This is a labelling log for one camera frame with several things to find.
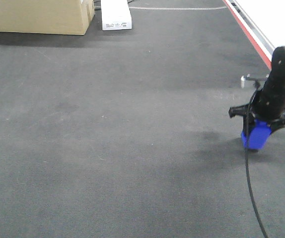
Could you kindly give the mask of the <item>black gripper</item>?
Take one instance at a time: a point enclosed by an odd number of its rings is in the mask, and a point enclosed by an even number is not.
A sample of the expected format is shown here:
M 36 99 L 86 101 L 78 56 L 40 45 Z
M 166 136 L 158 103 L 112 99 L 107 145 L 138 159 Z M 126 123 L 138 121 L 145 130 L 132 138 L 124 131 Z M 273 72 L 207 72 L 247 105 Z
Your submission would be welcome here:
M 269 127 L 271 131 L 285 128 L 285 108 L 280 116 L 275 119 L 263 118 L 253 111 L 253 106 L 250 104 L 230 107 L 228 114 L 230 118 L 235 116 L 243 117 L 243 131 L 252 131 L 261 125 Z

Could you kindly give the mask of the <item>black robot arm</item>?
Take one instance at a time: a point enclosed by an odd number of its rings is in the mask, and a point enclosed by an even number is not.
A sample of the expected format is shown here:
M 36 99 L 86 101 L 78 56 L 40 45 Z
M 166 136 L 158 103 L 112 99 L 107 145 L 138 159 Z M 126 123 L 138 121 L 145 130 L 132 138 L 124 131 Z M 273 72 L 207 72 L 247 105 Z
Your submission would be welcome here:
M 257 92 L 249 113 L 249 124 L 253 120 L 266 122 L 271 130 L 285 128 L 285 47 L 275 48 L 271 72 L 263 88 Z

